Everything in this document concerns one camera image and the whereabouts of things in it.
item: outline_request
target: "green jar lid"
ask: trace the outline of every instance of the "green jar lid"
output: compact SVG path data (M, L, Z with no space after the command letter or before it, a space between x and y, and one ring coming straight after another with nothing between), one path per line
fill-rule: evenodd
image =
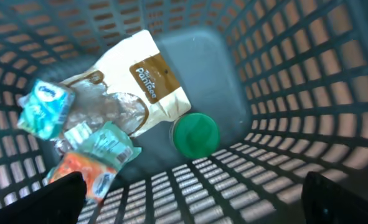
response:
M172 141L177 150L188 158L207 157L220 144L219 127L211 117L205 114L185 115L174 124Z

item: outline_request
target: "teal packet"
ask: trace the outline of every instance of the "teal packet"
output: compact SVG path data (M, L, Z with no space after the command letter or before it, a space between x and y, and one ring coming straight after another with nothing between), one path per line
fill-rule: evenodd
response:
M21 100L23 111L17 127L43 140L56 138L66 122L75 93L58 84L36 80Z
M127 162L135 159L142 149L134 147L130 137L109 121L84 140L77 151L95 156L100 162L121 170Z

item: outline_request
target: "brand logo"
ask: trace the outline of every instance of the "brand logo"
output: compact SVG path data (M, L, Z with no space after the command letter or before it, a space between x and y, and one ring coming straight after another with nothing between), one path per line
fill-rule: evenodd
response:
M148 90L148 93L152 96L153 99L155 99L157 97L156 93L154 92L156 85L154 84L154 82L152 82L151 77L149 76L149 71L143 68L139 68L136 70L136 72L138 72L138 76L144 83L146 89Z
M57 86L48 83L42 83L35 88L35 94L44 102L51 102L59 99L63 95L63 91Z
M115 178L115 174L106 172L99 175L92 186L92 191L97 197L103 197L109 190L109 185Z

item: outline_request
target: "black object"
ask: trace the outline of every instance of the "black object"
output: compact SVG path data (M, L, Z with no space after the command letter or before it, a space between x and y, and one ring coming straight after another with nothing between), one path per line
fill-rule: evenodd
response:
M0 224L74 224L85 203L81 173L71 173L0 210Z
M368 223L368 202L321 174L307 175L301 198L307 224Z

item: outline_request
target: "brown label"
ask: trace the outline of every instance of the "brown label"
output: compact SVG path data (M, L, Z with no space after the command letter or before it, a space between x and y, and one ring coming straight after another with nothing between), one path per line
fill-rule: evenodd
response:
M180 87L161 54L131 66L130 72L151 104L157 103Z

